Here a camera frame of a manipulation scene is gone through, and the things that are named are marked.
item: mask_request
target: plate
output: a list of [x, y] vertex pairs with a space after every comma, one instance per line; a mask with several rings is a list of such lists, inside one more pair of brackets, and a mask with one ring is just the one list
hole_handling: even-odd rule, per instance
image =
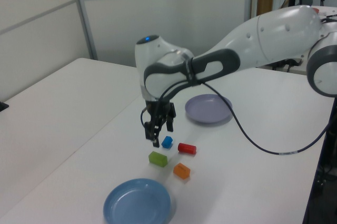
[[162, 224], [170, 208], [170, 195], [165, 187], [141, 178], [117, 186], [104, 202], [103, 215], [109, 224]]
[[[225, 98], [231, 107], [232, 103]], [[229, 118], [232, 113], [222, 99], [215, 94], [195, 96], [185, 104], [189, 118], [202, 123], [217, 123]]]

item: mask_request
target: orange block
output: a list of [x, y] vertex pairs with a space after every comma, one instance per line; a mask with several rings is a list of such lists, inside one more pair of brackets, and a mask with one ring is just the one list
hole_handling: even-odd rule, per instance
[[182, 163], [178, 163], [173, 169], [173, 173], [182, 179], [188, 178], [190, 176], [190, 172], [191, 170]]

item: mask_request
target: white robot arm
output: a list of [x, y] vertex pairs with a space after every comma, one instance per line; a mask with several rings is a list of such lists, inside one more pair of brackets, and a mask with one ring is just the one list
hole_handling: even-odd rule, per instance
[[156, 35], [139, 40], [136, 66], [151, 115], [144, 125], [146, 138], [159, 147], [161, 126], [167, 122], [167, 129], [173, 130], [175, 111], [170, 99], [178, 91], [235, 71], [304, 56], [309, 59], [307, 76], [313, 89], [337, 97], [337, 22], [322, 24], [309, 6], [255, 17], [196, 57]]

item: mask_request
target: floor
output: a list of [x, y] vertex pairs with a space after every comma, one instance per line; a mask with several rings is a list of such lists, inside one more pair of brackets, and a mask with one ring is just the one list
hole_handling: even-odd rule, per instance
[[319, 165], [303, 224], [337, 224], [337, 158]]

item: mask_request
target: red cylinder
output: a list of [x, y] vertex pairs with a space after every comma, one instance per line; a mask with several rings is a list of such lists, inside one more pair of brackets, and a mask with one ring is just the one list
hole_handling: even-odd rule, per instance
[[188, 145], [185, 143], [179, 143], [178, 151], [188, 154], [196, 154], [196, 146]]

